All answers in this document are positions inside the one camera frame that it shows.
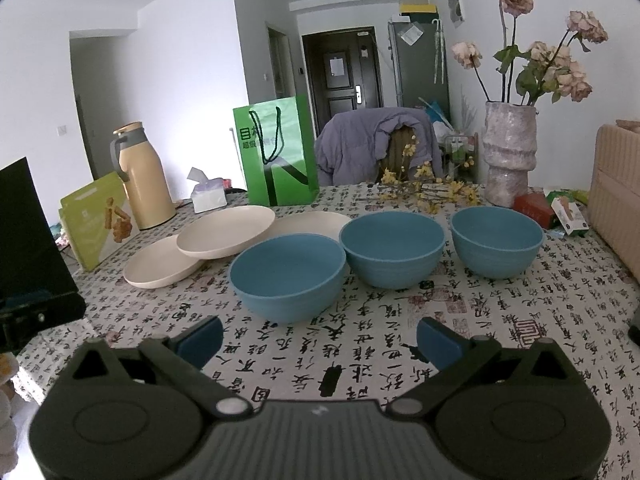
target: ceramic vase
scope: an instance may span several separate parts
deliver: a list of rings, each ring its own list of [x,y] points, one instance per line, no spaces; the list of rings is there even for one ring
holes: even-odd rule
[[[484,197],[512,207],[517,196],[527,193],[529,171],[536,167],[535,107],[488,102],[482,144],[489,165]]]

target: chair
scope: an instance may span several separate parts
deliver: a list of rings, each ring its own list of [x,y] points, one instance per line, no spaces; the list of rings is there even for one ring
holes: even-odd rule
[[[411,160],[403,160],[404,156],[402,156],[402,151],[406,145],[415,142],[412,140],[413,136],[414,129],[409,126],[403,126],[391,133],[389,136],[389,147],[386,150],[386,157],[378,162],[380,170],[378,171],[377,182],[380,182],[382,176],[385,174],[385,170],[389,170],[396,175],[400,175],[402,165],[409,165]]]

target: blue gripper pad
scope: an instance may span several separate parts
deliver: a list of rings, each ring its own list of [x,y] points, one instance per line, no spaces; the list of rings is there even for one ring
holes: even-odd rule
[[[194,325],[167,345],[178,357],[198,370],[222,348],[224,328],[218,316],[208,317]]]
[[[438,370],[460,359],[471,343],[431,317],[423,317],[416,329],[418,350]]]

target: sofa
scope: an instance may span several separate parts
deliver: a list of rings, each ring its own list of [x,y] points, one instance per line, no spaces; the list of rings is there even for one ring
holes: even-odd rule
[[[600,128],[588,211],[591,226],[640,278],[640,133]]]

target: beige thermos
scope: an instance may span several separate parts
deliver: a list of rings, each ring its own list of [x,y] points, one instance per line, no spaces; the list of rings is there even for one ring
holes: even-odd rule
[[[160,225],[175,216],[160,157],[146,139],[142,123],[113,133],[111,161],[124,182],[133,216],[140,229]]]

